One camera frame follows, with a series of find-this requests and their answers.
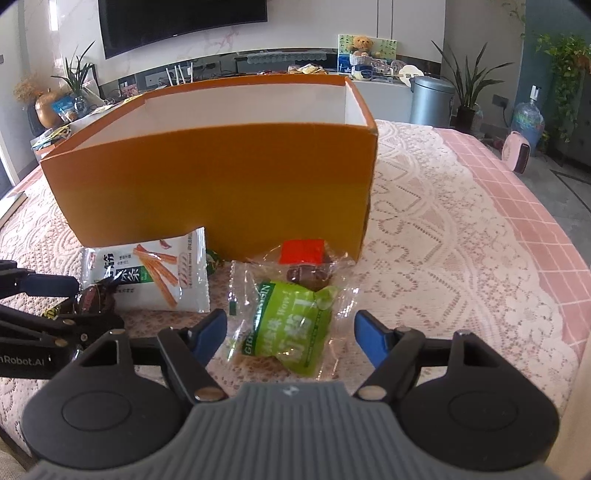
gold vase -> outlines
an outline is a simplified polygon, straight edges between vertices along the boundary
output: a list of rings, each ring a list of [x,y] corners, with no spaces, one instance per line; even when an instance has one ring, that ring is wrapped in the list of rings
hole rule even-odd
[[[51,108],[51,104],[59,100],[63,95],[59,92],[52,92],[51,89],[47,93],[41,95],[35,102],[35,110],[39,121],[45,128],[58,127],[63,123],[60,116]]]

gray tile floor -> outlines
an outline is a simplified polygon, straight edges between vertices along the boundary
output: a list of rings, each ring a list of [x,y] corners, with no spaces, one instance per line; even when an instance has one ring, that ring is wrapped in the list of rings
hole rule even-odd
[[[550,157],[538,156],[530,157],[525,172],[517,176],[591,265],[591,173],[569,164],[560,167]]]

wall socket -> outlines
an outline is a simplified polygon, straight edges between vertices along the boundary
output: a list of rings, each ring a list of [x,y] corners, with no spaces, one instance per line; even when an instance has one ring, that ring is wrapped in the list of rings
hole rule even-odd
[[[507,106],[509,105],[509,99],[499,95],[493,95],[492,104],[500,106],[501,108],[507,108]]]

trash can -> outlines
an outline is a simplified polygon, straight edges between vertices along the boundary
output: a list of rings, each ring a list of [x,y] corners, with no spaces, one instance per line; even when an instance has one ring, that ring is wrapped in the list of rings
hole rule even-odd
[[[411,79],[411,90],[413,92],[410,113],[412,124],[449,127],[453,95],[456,91],[452,83],[433,77],[415,77]]]

snack stick picture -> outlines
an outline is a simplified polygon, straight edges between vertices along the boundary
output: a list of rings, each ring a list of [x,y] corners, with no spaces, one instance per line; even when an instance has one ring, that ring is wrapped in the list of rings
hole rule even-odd
[[[146,270],[148,270],[150,277],[152,277],[152,280],[154,280],[154,283],[156,283],[156,285],[158,286],[158,288],[162,292],[162,295],[164,296],[166,303],[168,303],[168,305],[171,308],[176,308],[177,301],[174,299],[173,295],[170,293],[170,290],[166,286],[166,283],[164,283],[164,280],[162,280],[162,277],[160,277],[160,274],[158,273],[158,271],[154,267],[154,262],[156,262],[156,260],[145,260],[141,257],[139,258],[139,260],[146,267]]]
[[[166,280],[168,280],[168,282],[173,287],[176,287],[178,285],[178,278],[175,277],[174,274],[168,268],[162,265],[162,263],[160,263],[159,260],[144,252],[139,251],[137,248],[134,248],[134,255],[138,256],[139,259],[142,260],[142,262],[144,260],[149,261],[152,264],[152,267],[154,267],[154,269],[158,271],[158,273],[160,273],[164,278],[166,278]]]
[[[142,254],[145,255],[145,258],[149,258],[151,260],[160,260],[164,263],[170,263],[171,265],[176,265],[177,264],[177,257],[175,257],[174,255],[168,255],[168,254],[159,254],[156,252],[149,252],[147,251],[144,247],[142,247],[141,245],[138,245],[137,247],[134,248],[134,253],[140,257]]]

